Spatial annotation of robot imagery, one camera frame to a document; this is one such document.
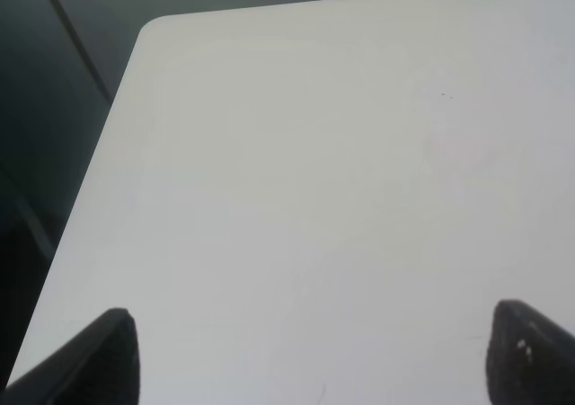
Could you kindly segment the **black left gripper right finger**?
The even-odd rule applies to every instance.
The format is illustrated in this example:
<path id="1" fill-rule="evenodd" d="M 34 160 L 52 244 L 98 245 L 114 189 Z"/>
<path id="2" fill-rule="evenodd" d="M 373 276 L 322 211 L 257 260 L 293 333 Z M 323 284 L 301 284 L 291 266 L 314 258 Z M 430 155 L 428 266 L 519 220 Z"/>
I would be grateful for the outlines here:
<path id="1" fill-rule="evenodd" d="M 492 404 L 572 404 L 574 335 L 529 304 L 501 300 L 485 373 Z"/>

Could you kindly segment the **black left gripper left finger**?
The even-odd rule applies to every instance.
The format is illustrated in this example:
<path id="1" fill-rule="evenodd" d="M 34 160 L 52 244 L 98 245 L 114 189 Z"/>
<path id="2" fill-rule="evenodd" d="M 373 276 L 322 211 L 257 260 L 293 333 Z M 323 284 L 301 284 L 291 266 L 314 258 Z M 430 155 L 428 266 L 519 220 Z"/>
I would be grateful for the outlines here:
<path id="1" fill-rule="evenodd" d="M 124 308 L 104 312 L 63 347 L 11 383 L 3 404 L 137 404 L 137 327 Z"/>

